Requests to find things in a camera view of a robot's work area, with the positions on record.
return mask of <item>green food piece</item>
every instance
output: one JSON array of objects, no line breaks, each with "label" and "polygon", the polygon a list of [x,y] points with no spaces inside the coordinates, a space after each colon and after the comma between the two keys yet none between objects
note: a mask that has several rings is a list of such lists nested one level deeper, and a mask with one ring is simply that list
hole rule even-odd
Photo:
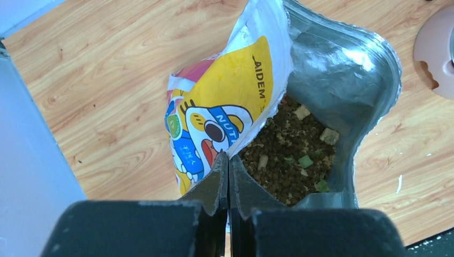
[{"label": "green food piece", "polygon": [[295,163],[295,159],[290,156],[290,157],[284,157],[284,160],[289,163],[289,164],[294,164]]},{"label": "green food piece", "polygon": [[305,155],[303,157],[301,157],[299,160],[298,160],[299,164],[301,164],[301,166],[303,168],[307,168],[309,166],[311,166],[314,162],[311,160],[311,158],[309,158],[309,156]]},{"label": "green food piece", "polygon": [[315,184],[315,189],[320,193],[326,193],[329,191],[328,183],[324,179],[320,179],[320,182]]}]

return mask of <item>open bag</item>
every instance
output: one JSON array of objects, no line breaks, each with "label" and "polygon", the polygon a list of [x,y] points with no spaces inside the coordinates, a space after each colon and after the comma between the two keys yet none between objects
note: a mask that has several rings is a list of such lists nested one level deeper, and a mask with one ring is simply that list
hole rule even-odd
[{"label": "open bag", "polygon": [[216,155],[247,146],[287,93],[336,130],[329,192],[300,208],[357,208],[353,158],[396,103],[402,68],[376,33],[329,20],[288,0],[250,0],[226,48],[169,78],[165,125],[185,194]]}]

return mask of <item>pink plastic object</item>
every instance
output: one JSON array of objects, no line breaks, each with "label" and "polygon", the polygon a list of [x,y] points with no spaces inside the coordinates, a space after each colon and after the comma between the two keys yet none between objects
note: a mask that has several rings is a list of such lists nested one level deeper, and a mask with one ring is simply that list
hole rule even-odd
[{"label": "pink plastic object", "polygon": [[419,31],[414,44],[415,61],[424,61],[439,86],[434,92],[454,99],[454,5],[434,14]]}]

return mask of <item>light wood surface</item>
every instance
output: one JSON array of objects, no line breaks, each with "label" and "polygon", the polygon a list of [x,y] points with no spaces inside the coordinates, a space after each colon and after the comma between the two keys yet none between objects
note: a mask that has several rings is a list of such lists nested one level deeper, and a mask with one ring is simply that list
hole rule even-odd
[{"label": "light wood surface", "polygon": [[[406,244],[454,226],[454,101],[413,61],[450,0],[303,0],[386,37],[403,67],[397,105],[363,142],[356,186]],[[67,0],[4,41],[90,199],[176,199],[164,129],[169,73],[221,50],[246,0]],[[396,193],[402,175],[402,189]]]}]

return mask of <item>light blue surface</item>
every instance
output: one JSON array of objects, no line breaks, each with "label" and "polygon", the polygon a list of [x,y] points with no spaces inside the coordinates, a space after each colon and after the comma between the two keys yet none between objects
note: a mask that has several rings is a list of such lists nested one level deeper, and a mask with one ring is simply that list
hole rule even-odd
[{"label": "light blue surface", "polygon": [[63,211],[85,199],[13,62],[0,55],[0,257],[39,256]]},{"label": "light blue surface", "polygon": [[64,0],[0,0],[0,37],[7,38],[62,2]]}]

